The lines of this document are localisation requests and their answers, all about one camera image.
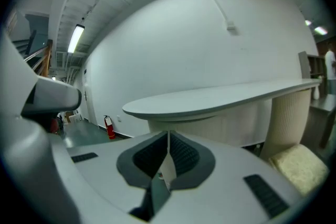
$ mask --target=white shirt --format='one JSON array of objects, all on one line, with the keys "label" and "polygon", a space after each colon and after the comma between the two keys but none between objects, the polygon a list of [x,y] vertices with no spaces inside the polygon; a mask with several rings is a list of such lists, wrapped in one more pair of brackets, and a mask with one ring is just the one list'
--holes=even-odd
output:
[{"label": "white shirt", "polygon": [[327,68],[327,79],[336,79],[335,67],[332,67],[332,63],[336,62],[335,54],[331,50],[329,50],[325,54],[325,60],[325,66]]}]

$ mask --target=hallway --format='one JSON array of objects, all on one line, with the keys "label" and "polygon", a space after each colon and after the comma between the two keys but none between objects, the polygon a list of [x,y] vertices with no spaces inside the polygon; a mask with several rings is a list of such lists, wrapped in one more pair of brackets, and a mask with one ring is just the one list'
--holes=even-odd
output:
[{"label": "hallway", "polygon": [[87,121],[64,124],[61,137],[67,148],[109,143],[122,140],[120,137],[110,140],[106,131]]}]

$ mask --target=fire extinguisher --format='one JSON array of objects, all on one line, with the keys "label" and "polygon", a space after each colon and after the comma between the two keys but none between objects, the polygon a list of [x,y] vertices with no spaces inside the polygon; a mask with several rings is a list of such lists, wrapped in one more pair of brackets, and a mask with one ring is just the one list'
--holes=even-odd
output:
[{"label": "fire extinguisher", "polygon": [[104,115],[104,117],[105,127],[107,130],[107,134],[109,135],[109,139],[115,139],[116,134],[113,130],[112,120],[109,116]]}]

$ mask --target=light fixture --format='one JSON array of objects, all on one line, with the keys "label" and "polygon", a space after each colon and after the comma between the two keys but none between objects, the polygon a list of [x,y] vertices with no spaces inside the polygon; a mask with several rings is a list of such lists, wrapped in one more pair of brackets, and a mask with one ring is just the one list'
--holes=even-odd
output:
[{"label": "light fixture", "polygon": [[314,29],[317,33],[320,35],[326,35],[328,33],[327,30],[325,30],[323,27],[319,26]]},{"label": "light fixture", "polygon": [[69,44],[69,48],[68,48],[68,52],[69,53],[73,53],[75,51],[75,48],[77,46],[77,43],[79,41],[80,36],[82,35],[83,31],[84,31],[84,26],[83,25],[76,25],[73,33],[72,33],[72,37],[70,40],[70,44]]}]

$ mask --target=beige cushion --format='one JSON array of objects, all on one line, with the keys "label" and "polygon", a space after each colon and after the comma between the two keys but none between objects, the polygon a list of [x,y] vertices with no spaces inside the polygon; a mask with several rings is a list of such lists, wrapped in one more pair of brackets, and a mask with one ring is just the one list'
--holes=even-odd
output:
[{"label": "beige cushion", "polygon": [[322,184],[329,172],[326,165],[303,145],[295,145],[274,155],[269,163],[303,195]]}]

